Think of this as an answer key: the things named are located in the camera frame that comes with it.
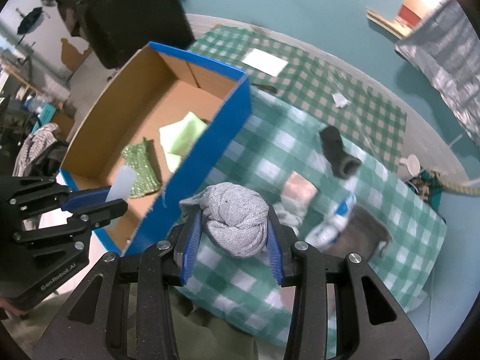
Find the gray curtain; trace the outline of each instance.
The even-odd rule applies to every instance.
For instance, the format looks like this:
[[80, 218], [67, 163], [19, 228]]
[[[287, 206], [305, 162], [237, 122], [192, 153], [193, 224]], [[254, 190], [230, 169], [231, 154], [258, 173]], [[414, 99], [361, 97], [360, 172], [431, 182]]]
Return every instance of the gray curtain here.
[[457, 0], [444, 0], [396, 50], [440, 92], [480, 147], [480, 40]]

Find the cardboard box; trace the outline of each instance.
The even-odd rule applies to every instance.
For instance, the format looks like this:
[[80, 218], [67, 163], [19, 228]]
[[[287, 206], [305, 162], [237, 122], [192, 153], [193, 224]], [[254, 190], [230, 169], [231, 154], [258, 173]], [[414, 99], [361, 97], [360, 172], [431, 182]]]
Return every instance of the cardboard box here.
[[[159, 128], [182, 120], [189, 111], [211, 123], [171, 174]], [[70, 144], [62, 176], [76, 190], [111, 185], [123, 165], [121, 150], [143, 137], [152, 140], [150, 162], [161, 172], [160, 193], [129, 199], [129, 210], [117, 226], [97, 231], [108, 250], [124, 251], [130, 244], [127, 254], [144, 251], [166, 236], [180, 215], [178, 202], [198, 190], [250, 113], [246, 73], [150, 42], [98, 98]]]

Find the green and white gingham tablecloth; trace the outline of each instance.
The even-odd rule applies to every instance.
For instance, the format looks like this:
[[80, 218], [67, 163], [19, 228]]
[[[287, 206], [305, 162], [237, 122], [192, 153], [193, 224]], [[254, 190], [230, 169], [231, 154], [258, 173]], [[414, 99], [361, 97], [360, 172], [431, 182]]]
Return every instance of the green and white gingham tablecloth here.
[[[273, 204], [279, 202], [285, 181], [295, 171], [319, 190], [299, 228], [300, 239], [354, 193], [358, 203], [384, 223], [392, 236], [385, 256], [374, 256], [370, 265], [408, 310], [442, 246], [446, 234], [443, 220], [384, 165], [346, 139], [346, 150], [360, 158], [363, 165], [347, 181], [333, 177], [318, 137], [324, 123], [255, 88], [251, 101], [250, 118], [201, 190], [230, 181], [259, 192]], [[282, 305], [266, 252], [246, 259], [234, 258], [204, 234], [193, 277], [179, 289], [241, 330], [285, 345], [290, 313]], [[333, 355], [334, 319], [329, 321], [329, 327], [329, 354]]]
[[[255, 48], [289, 63], [277, 77], [270, 76], [242, 62]], [[214, 28], [197, 39], [190, 50], [246, 71], [252, 83], [275, 87], [276, 97], [337, 127], [388, 170], [397, 171], [407, 115], [340, 68], [297, 47], [235, 27]], [[350, 100], [348, 107], [335, 106], [332, 94], [337, 92]]]

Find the bolt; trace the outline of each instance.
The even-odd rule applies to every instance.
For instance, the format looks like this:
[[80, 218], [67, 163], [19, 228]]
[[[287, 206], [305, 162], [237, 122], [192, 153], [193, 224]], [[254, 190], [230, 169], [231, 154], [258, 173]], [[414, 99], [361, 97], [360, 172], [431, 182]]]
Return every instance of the bolt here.
[[298, 249], [300, 251], [305, 251], [308, 249], [308, 243], [304, 241], [297, 241], [295, 242], [294, 246], [295, 246], [295, 249]]
[[157, 248], [159, 248], [161, 251], [166, 251], [170, 247], [170, 245], [170, 242], [166, 239], [157, 242]]
[[362, 261], [362, 257], [359, 254], [350, 253], [349, 260], [352, 261], [352, 263], [354, 264], [358, 264], [360, 261]]
[[117, 254], [112, 251], [108, 251], [103, 255], [103, 261], [109, 263], [110, 261], [113, 261], [117, 258]]

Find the red object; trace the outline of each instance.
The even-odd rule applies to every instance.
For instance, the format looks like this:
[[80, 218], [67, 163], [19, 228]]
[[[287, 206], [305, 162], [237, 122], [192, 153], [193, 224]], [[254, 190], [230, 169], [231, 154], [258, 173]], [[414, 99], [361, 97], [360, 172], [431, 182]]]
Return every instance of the red object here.
[[420, 16], [416, 15], [411, 9], [405, 7], [405, 5], [402, 5], [398, 15], [405, 20], [411, 28], [414, 28], [422, 20]]

